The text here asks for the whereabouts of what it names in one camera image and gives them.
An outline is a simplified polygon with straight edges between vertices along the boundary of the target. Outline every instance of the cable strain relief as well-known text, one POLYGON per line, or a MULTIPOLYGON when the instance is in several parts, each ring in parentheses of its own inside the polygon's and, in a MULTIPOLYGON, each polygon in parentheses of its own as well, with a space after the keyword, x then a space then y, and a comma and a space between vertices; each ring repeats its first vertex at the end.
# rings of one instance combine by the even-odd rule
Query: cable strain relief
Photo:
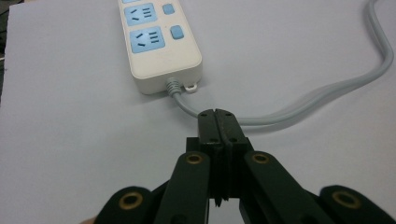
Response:
POLYGON ((166 89, 170 97, 173 97, 175 93, 181 93, 180 82, 175 77, 169 77, 166 79, 166 89))

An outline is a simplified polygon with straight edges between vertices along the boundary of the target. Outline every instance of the gray cable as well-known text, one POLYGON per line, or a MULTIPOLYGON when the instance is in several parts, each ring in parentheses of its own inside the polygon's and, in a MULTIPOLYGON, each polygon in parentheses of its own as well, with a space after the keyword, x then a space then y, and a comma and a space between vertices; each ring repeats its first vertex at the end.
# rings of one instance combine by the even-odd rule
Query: gray cable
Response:
MULTIPOLYGON (((394 55, 392 47, 388 42, 387 37, 381 28, 381 25, 379 24, 378 18, 375 15, 374 2, 375 0, 371 0, 368 3, 368 16, 372 29, 384 55, 384 62, 382 62, 379 67, 377 67, 374 71, 366 73, 360 77, 353 77, 351 79, 328 85, 326 88, 323 88, 322 92, 318 93, 311 99, 305 101, 305 103, 290 111, 276 112, 274 114, 258 118, 237 118, 239 124, 244 126, 271 125, 286 121, 288 119, 293 119, 296 116, 309 111, 315 105, 321 103, 322 100, 337 92, 345 91, 350 88, 362 87, 384 75, 391 66, 394 55)), ((181 97, 180 83, 178 82, 178 80, 174 77, 171 77, 167 80, 166 85, 168 87, 169 95, 175 99, 177 105, 189 115, 197 118, 200 111, 190 107, 189 105, 186 105, 186 103, 183 101, 181 97)))

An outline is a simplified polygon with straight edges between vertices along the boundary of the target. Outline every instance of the blue socket panel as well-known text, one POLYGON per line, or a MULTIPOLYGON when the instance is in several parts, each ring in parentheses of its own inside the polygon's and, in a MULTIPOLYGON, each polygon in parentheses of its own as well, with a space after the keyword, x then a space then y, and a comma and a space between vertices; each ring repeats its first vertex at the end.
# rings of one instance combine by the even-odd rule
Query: blue socket panel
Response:
POLYGON ((159 26, 150 27, 143 30, 129 33, 133 53, 141 53, 152 49, 165 47, 163 33, 159 26))
POLYGON ((157 14, 155 13, 152 3, 146 3, 135 7, 126 7, 124 13, 128 26, 157 20, 157 14))

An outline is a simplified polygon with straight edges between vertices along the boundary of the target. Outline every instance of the power strip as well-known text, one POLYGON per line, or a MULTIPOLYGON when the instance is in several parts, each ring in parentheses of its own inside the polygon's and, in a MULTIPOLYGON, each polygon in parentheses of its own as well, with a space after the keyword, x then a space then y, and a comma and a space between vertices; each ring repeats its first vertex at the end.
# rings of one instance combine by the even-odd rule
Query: power strip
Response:
POLYGON ((175 77, 196 91, 202 55, 177 0, 119 0, 131 72, 144 94, 166 91, 175 77))

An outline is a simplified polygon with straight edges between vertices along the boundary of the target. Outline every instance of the white table surface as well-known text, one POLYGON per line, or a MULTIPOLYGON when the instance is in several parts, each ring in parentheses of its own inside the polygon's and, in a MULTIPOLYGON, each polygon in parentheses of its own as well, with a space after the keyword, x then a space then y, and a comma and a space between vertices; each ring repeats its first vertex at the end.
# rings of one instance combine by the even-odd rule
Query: white table surface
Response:
MULTIPOLYGON (((259 116, 382 62, 366 0, 181 0, 204 58, 183 94, 202 110, 259 116)), ((396 1, 378 18, 396 48, 396 1)), ((196 119, 130 74, 116 0, 42 0, 11 7, 0 107, 0 223, 69 224, 127 186, 172 174, 196 119)), ((244 128, 305 188, 360 191, 396 217, 396 68, 282 125, 244 128)), ((209 223, 242 223, 238 201, 209 223)))

